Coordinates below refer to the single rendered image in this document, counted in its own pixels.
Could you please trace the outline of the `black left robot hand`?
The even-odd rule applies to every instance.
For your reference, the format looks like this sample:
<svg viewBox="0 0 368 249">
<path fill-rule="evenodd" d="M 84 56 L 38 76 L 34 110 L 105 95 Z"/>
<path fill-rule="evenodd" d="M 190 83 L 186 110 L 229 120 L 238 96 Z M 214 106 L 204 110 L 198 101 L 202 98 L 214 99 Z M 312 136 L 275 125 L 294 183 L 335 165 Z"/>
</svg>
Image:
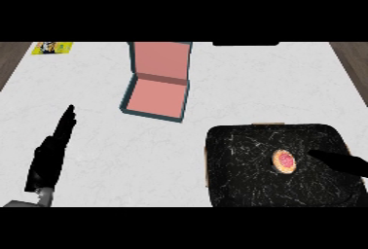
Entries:
<svg viewBox="0 0 368 249">
<path fill-rule="evenodd" d="M 53 134 L 44 138 L 40 146 L 34 149 L 25 185 L 25 191 L 29 193 L 43 188 L 54 189 L 75 124 L 75 106 L 71 105 L 60 117 Z"/>
</svg>

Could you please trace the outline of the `yellow printed packet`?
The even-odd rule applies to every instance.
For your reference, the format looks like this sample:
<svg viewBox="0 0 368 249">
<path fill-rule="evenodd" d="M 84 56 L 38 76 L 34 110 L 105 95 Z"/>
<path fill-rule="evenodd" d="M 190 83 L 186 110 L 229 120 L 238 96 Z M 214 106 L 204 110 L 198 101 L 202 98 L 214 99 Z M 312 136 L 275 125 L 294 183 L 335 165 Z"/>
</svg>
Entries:
<svg viewBox="0 0 368 249">
<path fill-rule="evenodd" d="M 32 54 L 68 53 L 71 51 L 72 42 L 38 42 L 31 51 Z"/>
</svg>

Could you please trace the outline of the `teal box with pink inside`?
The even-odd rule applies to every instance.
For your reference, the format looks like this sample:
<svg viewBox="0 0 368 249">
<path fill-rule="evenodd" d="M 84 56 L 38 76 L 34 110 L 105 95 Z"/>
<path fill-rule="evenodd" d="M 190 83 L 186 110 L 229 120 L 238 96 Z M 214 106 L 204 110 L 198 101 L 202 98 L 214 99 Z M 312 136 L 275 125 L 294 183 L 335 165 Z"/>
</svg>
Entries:
<svg viewBox="0 0 368 249">
<path fill-rule="evenodd" d="M 131 80 L 119 109 L 180 123 L 189 91 L 190 42 L 128 42 Z"/>
</svg>

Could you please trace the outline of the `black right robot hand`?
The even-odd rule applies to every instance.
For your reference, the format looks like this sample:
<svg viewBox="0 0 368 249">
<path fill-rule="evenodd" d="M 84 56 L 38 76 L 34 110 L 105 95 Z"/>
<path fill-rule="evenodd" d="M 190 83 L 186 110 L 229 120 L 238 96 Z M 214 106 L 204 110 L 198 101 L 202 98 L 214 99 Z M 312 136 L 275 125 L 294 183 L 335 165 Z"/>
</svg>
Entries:
<svg viewBox="0 0 368 249">
<path fill-rule="evenodd" d="M 318 150 L 307 152 L 334 171 L 368 178 L 368 161 L 360 157 L 328 153 Z"/>
</svg>

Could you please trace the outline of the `black marbled tray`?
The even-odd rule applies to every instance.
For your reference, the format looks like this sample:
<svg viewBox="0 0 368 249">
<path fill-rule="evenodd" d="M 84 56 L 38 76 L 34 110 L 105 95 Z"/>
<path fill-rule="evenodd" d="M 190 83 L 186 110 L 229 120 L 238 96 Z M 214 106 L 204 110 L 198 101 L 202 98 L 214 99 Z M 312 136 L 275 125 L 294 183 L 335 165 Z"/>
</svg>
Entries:
<svg viewBox="0 0 368 249">
<path fill-rule="evenodd" d="M 216 207 L 368 207 L 362 178 L 309 157 L 347 147 L 326 124 L 219 125 L 205 138 L 210 201 Z M 295 160 L 292 174 L 272 165 L 276 150 Z"/>
</svg>

